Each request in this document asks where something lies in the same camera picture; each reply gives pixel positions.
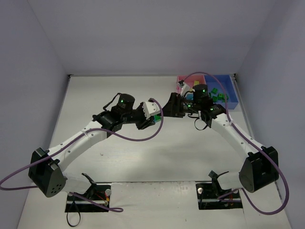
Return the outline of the dark green small lego brick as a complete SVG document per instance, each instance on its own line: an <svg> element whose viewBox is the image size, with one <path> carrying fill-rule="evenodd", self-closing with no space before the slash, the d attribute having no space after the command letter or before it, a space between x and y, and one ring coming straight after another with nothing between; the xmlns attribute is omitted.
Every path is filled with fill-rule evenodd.
<svg viewBox="0 0 305 229"><path fill-rule="evenodd" d="M217 100L218 100L218 101L224 101L224 100L225 100L224 94L223 94L223 93L219 93L219 94L217 95Z"/></svg>

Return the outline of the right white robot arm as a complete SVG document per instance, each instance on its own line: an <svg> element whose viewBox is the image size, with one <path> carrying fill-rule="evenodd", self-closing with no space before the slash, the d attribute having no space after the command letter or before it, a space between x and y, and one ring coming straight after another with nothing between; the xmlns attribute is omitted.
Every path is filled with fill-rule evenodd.
<svg viewBox="0 0 305 229"><path fill-rule="evenodd" d="M209 96L208 87L198 84L192 88L193 99L186 99L184 90L181 93L171 93L169 101L163 107L166 117L182 118L186 114L198 114L205 126L219 133L242 159L241 170L235 174L224 172L224 178L219 175L215 180L221 189L244 188L250 193L275 182L279 178L278 152L272 146L265 147L252 140L228 115L226 109L213 102Z"/></svg>

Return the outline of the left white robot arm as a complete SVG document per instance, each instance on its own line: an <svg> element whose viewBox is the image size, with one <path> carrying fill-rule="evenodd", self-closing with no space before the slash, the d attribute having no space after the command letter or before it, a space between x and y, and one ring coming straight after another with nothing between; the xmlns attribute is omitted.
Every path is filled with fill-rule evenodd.
<svg viewBox="0 0 305 229"><path fill-rule="evenodd" d="M119 100L110 110L94 114L92 120L77 134L48 150L36 149L31 156L28 176L47 198L59 192L76 192L90 195L94 190L93 180L85 173L70 175L68 166L95 144L115 135L125 124L134 124L143 130L155 124L155 115L160 114L159 105L150 99L134 109L135 98L118 94Z"/></svg>

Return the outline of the three-colour lego stack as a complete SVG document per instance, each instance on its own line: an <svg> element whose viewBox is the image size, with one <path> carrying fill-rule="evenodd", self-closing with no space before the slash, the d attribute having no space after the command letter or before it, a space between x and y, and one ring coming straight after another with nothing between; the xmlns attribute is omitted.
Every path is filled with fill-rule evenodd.
<svg viewBox="0 0 305 229"><path fill-rule="evenodd" d="M157 114L154 116L154 122L157 123L157 122L160 122L162 120L162 116L160 114Z"/></svg>

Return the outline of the light blue container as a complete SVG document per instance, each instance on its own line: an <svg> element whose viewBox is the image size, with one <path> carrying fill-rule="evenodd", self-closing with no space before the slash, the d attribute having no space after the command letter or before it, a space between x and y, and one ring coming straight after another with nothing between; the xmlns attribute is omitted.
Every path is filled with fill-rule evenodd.
<svg viewBox="0 0 305 229"><path fill-rule="evenodd" d="M193 100L193 93L185 94L184 98L187 99L187 100Z"/></svg>

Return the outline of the pink container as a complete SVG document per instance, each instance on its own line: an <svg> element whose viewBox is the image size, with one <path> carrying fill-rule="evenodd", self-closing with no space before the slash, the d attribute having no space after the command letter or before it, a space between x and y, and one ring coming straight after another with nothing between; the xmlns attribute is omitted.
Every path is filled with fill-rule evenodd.
<svg viewBox="0 0 305 229"><path fill-rule="evenodd" d="M205 77L204 77L203 74L191 75L190 77L188 77L185 80L186 77L187 77L186 75L178 75L177 78L176 78L176 83L179 80L184 80L184 82L187 83L191 88L194 86L193 85L194 81L199 81L200 84L206 84Z"/></svg>

